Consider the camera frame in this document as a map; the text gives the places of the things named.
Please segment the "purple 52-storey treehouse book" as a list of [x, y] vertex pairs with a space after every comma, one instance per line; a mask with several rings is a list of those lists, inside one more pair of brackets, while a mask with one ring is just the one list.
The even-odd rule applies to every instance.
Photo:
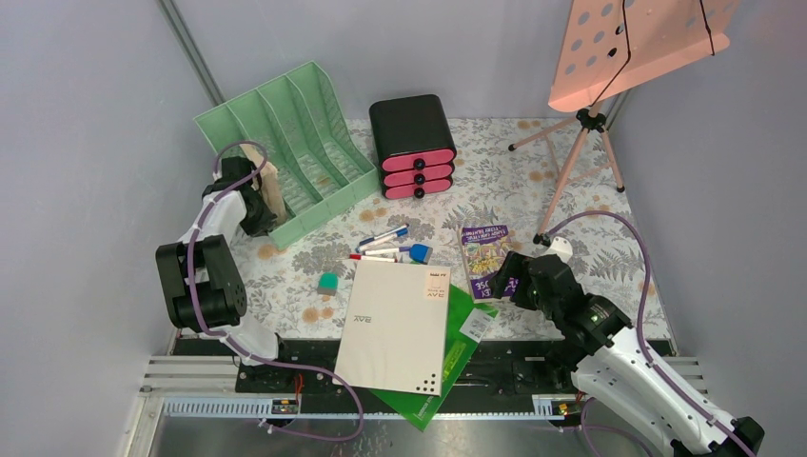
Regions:
[[513, 249], [507, 225], [461, 228], [458, 233], [463, 266], [475, 303], [494, 302], [488, 281]]

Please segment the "green 104-storey treehouse book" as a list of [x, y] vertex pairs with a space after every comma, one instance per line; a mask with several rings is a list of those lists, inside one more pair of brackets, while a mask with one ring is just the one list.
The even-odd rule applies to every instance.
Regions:
[[288, 220], [288, 211], [282, 194], [279, 171], [257, 146], [242, 144], [239, 148], [255, 168], [260, 170], [258, 190], [261, 193], [266, 209], [271, 213], [271, 224], [266, 223], [266, 231], [271, 232]]

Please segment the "white AVE notebook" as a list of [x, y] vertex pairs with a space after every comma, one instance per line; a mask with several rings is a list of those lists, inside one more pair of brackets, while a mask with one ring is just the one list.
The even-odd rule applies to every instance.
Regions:
[[448, 267], [358, 262], [334, 381], [441, 395], [450, 286]]

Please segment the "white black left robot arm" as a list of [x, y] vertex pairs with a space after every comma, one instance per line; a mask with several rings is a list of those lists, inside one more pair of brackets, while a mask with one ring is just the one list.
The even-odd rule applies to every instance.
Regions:
[[260, 366], [268, 388], [282, 391], [294, 382], [296, 368], [279, 356], [279, 336], [247, 311], [246, 287], [229, 248], [238, 229], [261, 236], [275, 225], [255, 173], [246, 158], [223, 159], [191, 228], [157, 248], [155, 260], [170, 322], [223, 343], [244, 364]]

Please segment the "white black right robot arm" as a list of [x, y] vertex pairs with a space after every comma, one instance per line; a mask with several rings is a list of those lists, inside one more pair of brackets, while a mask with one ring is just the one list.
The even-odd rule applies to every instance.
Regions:
[[607, 298], [583, 290], [567, 261], [570, 243], [555, 238], [539, 257], [510, 251], [490, 278], [519, 308], [538, 310], [561, 332], [546, 356], [547, 383], [573, 388], [617, 413], [665, 456], [755, 456], [764, 438], [751, 417], [717, 407], [640, 336]]

